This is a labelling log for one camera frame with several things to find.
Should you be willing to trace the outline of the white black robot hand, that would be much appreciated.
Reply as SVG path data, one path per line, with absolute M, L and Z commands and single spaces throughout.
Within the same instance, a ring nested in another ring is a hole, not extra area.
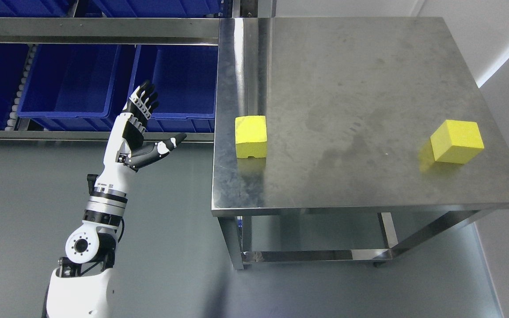
M 149 80 L 129 95 L 109 135 L 103 157 L 104 169 L 96 179 L 96 188 L 126 193 L 133 175 L 167 157 L 186 139 L 186 133 L 178 133 L 168 139 L 145 143 L 148 121 L 158 105 L 158 92 Z

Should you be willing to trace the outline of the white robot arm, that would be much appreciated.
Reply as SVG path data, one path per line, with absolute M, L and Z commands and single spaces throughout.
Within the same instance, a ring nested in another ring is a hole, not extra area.
M 116 302 L 115 258 L 125 231 L 126 194 L 87 175 L 82 224 L 65 241 L 46 290 L 43 318 L 111 318 Z

